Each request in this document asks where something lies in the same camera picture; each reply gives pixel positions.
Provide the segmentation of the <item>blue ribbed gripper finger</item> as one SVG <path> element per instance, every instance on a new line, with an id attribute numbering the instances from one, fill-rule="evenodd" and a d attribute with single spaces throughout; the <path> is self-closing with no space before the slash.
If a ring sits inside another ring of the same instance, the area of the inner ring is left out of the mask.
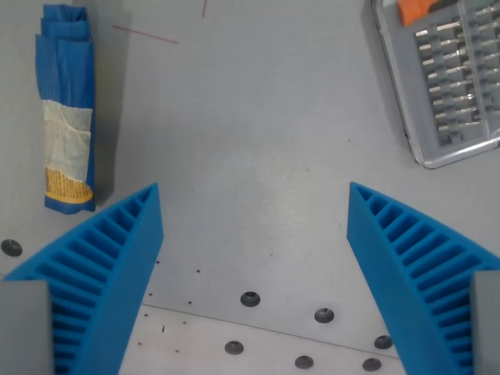
<path id="1" fill-rule="evenodd" d="M 117 374 L 163 242 L 152 184 L 24 261 L 7 281 L 47 282 L 57 374 Z"/>
<path id="2" fill-rule="evenodd" d="M 499 257 L 378 191 L 350 184 L 347 239 L 408 374 L 473 373 L 470 285 Z"/>

